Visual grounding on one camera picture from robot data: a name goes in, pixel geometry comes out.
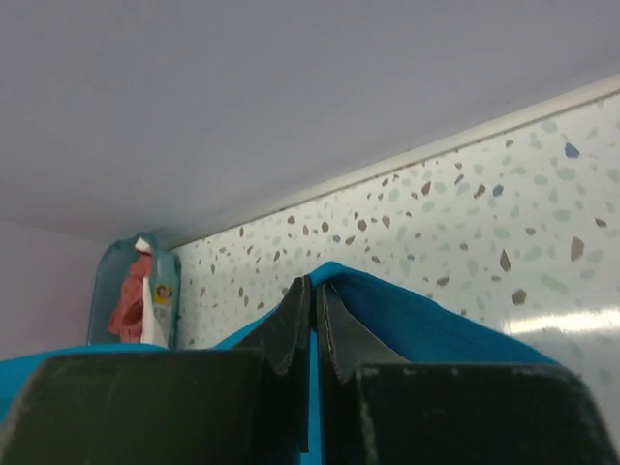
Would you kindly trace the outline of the blue t shirt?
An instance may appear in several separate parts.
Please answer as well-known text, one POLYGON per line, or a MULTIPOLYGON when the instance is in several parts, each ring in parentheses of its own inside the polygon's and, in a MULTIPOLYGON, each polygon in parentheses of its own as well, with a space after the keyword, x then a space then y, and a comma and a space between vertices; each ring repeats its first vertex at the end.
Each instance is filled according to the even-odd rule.
MULTIPOLYGON (((320 356, 316 324, 318 289, 332 286, 348 311, 411 363, 545 364, 548 357, 495 330, 442 308, 422 295, 338 263, 299 277, 310 282, 308 449, 296 464, 322 464, 320 356)), ((277 307, 211 350, 228 350, 277 307)), ((27 379, 45 360, 68 354, 173 351, 149 344, 87 345, 6 360, 1 365, 1 427, 27 379)))

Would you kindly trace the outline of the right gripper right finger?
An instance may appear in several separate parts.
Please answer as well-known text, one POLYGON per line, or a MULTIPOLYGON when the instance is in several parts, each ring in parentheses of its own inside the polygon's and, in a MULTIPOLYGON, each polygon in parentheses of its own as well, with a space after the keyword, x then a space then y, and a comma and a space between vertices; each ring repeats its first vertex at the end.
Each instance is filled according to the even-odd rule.
POLYGON ((589 389, 552 364, 411 363, 317 292, 327 464, 615 464, 589 389))

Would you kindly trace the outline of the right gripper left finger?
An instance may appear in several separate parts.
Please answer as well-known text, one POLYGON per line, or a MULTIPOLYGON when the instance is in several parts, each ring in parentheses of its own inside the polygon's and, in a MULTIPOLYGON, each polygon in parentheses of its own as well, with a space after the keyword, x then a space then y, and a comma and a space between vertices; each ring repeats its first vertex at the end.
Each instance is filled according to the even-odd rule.
POLYGON ((310 282, 228 350, 42 362, 1 427, 5 464, 296 464, 308 449, 310 282))

